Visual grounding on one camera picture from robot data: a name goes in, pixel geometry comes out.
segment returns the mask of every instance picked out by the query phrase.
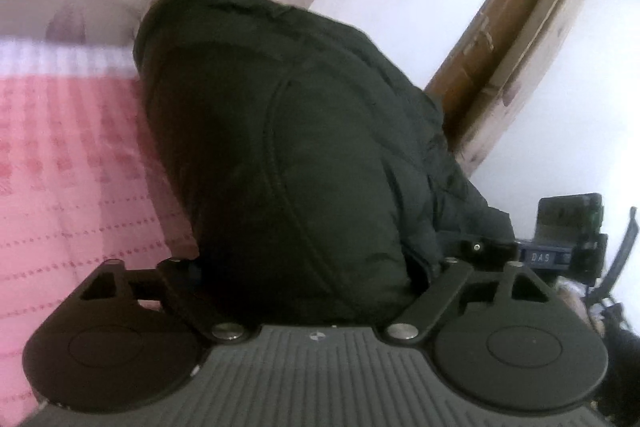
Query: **metal rivet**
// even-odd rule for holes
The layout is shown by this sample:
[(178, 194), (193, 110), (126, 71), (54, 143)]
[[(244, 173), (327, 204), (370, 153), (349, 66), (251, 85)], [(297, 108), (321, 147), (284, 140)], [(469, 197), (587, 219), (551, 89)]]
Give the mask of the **metal rivet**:
[(418, 328), (411, 324), (391, 324), (386, 328), (386, 334), (398, 341), (410, 341), (418, 336)]
[(211, 334), (221, 341), (234, 341), (244, 335), (244, 328), (240, 324), (227, 322), (213, 326)]

